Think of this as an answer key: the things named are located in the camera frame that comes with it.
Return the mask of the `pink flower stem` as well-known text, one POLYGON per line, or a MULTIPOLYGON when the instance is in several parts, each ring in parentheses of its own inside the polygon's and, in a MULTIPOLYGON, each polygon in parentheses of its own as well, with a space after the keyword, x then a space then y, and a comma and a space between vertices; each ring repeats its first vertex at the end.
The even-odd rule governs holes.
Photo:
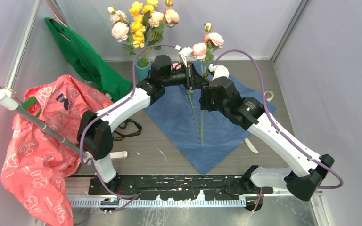
MULTIPOLYGON (((209 81, 209 71, 207 69, 210 62, 214 60, 214 51, 222 49, 224 45, 223 37, 213 32, 213 26, 211 23, 204 23, 204 33, 202 34, 202 42, 194 44, 192 49, 192 57, 200 62, 199 71, 201 76, 209 81)), ((200 131, 200 144, 204 144, 204 113, 200 111, 200 125, 198 125, 200 131)))
MULTIPOLYGON (((172 68, 174 70, 181 68, 181 62, 172 63, 172 68)), ((194 119, 194 123, 195 123, 196 130, 197 130, 197 135, 198 135, 198 137, 200 137, 200 131, 199 131, 199 128, 198 128, 198 125, 197 125, 197 118, 196 118, 196 114, 195 114, 195 109, 194 109, 194 105, 193 105, 193 102, 192 102, 192 95, 191 94, 193 93, 193 91, 188 90, 188 89, 185 89, 185 90, 186 90, 186 93, 188 94, 188 97, 189 97, 189 102, 190 102, 191 109, 192 109, 192 114, 193 114, 193 119, 194 119)))

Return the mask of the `blue paper bouquet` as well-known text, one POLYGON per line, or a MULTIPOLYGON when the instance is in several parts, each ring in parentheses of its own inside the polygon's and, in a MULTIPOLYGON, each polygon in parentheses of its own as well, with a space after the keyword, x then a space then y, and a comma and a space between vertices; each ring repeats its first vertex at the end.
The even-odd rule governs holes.
MULTIPOLYGON (((201 91, 194 90, 192 95, 200 125, 201 91)), ((165 94, 147 107, 146 112, 201 175, 207 174, 238 146, 250 151, 244 142, 250 132, 231 123, 218 111, 203 111, 204 144, 201 145, 189 97, 182 85, 166 87, 165 94)))

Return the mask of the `teal ceramic vase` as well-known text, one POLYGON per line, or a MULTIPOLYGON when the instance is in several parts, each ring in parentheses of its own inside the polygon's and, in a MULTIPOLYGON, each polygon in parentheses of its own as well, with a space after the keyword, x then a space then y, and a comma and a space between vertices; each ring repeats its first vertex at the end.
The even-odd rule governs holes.
POLYGON ((151 68, 151 62, 147 59, 138 59, 135 65, 135 74, 137 83, 141 82, 148 76, 148 72, 151 68))

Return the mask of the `yellow cream flower stem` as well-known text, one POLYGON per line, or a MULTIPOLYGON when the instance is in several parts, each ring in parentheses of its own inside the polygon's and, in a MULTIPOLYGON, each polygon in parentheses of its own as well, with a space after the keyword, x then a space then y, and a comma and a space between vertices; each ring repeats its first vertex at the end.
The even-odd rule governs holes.
POLYGON ((180 21, 177 11, 172 9, 173 1, 165 0, 165 9, 163 12, 157 11, 158 0, 147 0, 142 9, 143 25, 146 28, 144 32, 145 46, 159 44, 163 40, 164 28, 174 27, 180 21))

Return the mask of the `yellow rose stem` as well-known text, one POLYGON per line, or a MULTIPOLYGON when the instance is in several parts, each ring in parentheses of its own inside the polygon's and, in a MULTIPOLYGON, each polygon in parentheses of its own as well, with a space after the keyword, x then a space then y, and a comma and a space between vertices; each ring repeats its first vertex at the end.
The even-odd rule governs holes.
POLYGON ((156 28, 160 25, 163 14, 155 11, 158 3, 157 0, 147 0, 145 4, 135 1, 129 9, 130 14, 133 16, 133 22, 131 23, 133 47, 145 47, 148 28, 156 28))

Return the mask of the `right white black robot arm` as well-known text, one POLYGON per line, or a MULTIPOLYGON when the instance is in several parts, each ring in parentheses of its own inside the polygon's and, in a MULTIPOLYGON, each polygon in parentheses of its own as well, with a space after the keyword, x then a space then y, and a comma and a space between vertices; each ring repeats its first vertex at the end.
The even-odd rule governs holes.
POLYGON ((319 155, 298 141, 275 120, 264 104, 254 97, 242 97, 234 82, 219 77, 205 82, 201 89, 201 108, 219 111, 229 121, 257 136, 275 151, 287 168, 252 166, 244 174, 244 190, 255 193, 261 187, 287 189, 302 201, 311 199, 330 172, 335 160, 319 155))

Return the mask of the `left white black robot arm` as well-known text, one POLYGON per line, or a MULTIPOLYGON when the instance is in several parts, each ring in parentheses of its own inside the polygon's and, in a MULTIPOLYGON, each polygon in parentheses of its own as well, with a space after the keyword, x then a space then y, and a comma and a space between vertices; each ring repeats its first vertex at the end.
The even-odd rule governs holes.
POLYGON ((183 61, 173 65, 169 56, 159 55, 153 61, 147 77, 131 93, 96 113, 91 110, 83 113, 78 142, 80 150, 92 159, 95 170, 102 179, 102 191, 114 194, 119 187, 118 175, 110 157, 115 129, 138 111, 154 104, 165 94, 166 87, 182 85, 186 89, 195 90, 208 86, 208 83, 193 63, 183 61))

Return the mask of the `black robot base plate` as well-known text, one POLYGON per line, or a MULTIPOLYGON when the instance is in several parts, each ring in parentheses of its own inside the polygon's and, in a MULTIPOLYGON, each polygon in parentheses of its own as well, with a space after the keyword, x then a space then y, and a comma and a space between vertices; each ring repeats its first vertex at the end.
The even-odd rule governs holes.
POLYGON ((141 200, 161 198, 195 200, 202 193, 206 201, 235 200, 241 195, 259 194, 259 188, 241 175, 120 175, 108 188, 120 195, 137 194, 141 200))

